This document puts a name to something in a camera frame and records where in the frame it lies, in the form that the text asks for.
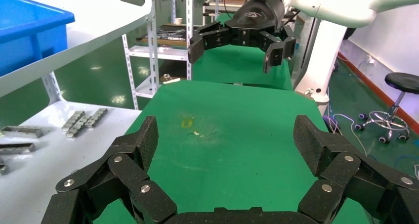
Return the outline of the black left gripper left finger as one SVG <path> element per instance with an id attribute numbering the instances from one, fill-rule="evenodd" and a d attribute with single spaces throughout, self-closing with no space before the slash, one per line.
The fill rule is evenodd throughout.
<path id="1" fill-rule="evenodd" d="M 57 183 L 42 223 L 90 224 L 116 200 L 139 224 L 166 223 L 177 206 L 148 174 L 158 139 L 154 116 L 117 137 L 102 157 Z"/>

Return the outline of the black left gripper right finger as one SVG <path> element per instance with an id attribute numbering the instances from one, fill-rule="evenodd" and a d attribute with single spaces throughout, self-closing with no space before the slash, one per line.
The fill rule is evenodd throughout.
<path id="1" fill-rule="evenodd" d="M 316 181 L 298 211 L 330 224 L 347 199 L 382 224 L 419 221 L 419 182 L 362 154 L 345 137 L 318 129 L 306 115 L 294 122 L 293 139 Z"/>

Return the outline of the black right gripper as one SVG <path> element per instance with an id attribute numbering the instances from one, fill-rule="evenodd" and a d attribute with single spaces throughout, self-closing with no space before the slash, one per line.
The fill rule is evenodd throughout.
<path id="1" fill-rule="evenodd" d="M 282 26 L 284 15 L 282 0 L 249 0 L 226 21 L 226 27 L 214 21 L 194 30 L 187 47 L 188 61 L 193 64 L 205 50 L 229 44 L 259 47 L 265 52 L 262 71 L 267 74 L 294 55 L 296 36 L 289 25 Z"/>

